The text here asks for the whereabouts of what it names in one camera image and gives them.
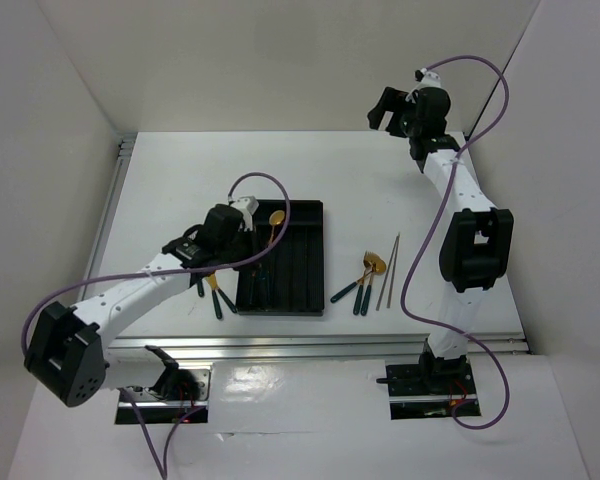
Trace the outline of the gold fork green handle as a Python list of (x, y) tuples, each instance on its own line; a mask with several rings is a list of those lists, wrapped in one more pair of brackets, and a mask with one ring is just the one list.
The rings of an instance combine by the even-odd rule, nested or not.
[(204, 285), (203, 285), (203, 280), (202, 277), (198, 278), (197, 282), (196, 282), (196, 288), (197, 288), (197, 293), (198, 296), (200, 298), (204, 298), (205, 296), (205, 291), (204, 291)]

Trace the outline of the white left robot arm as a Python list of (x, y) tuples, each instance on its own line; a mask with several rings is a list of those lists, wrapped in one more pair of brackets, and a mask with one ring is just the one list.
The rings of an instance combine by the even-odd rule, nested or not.
[(24, 365), (68, 407), (100, 389), (144, 388), (166, 399), (190, 382), (178, 362), (156, 345), (124, 358), (109, 349), (126, 328), (218, 266), (238, 269), (255, 254), (253, 216), (258, 202), (240, 197), (209, 210), (203, 223), (168, 242), (133, 279), (72, 306), (53, 302), (37, 321)]

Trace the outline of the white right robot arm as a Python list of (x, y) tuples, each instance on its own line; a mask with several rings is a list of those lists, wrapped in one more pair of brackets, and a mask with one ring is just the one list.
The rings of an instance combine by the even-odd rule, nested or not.
[(450, 217), (439, 252), (446, 283), (438, 319), (425, 340), (415, 372), (403, 380), (433, 394), (448, 393), (467, 374), (468, 333), (488, 291), (507, 269), (514, 218), (481, 191), (446, 131), (451, 100), (435, 86), (411, 92), (384, 89), (367, 119), (372, 129), (409, 141), (410, 156), (442, 197)]

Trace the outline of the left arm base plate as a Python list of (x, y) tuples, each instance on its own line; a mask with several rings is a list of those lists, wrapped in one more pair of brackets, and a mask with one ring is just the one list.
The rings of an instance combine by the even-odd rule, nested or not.
[(171, 425), (186, 416), (185, 423), (201, 424), (208, 421), (208, 399), (211, 385), (211, 366), (197, 366), (188, 374), (180, 373), (179, 379), (162, 387), (127, 387), (125, 393), (139, 408), (148, 425)]

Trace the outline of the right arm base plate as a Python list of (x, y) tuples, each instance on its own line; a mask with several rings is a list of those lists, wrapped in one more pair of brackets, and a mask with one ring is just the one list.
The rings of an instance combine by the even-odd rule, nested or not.
[(458, 375), (426, 380), (416, 364), (394, 364), (375, 382), (387, 388), (392, 420), (479, 417), (480, 403), (471, 366)]

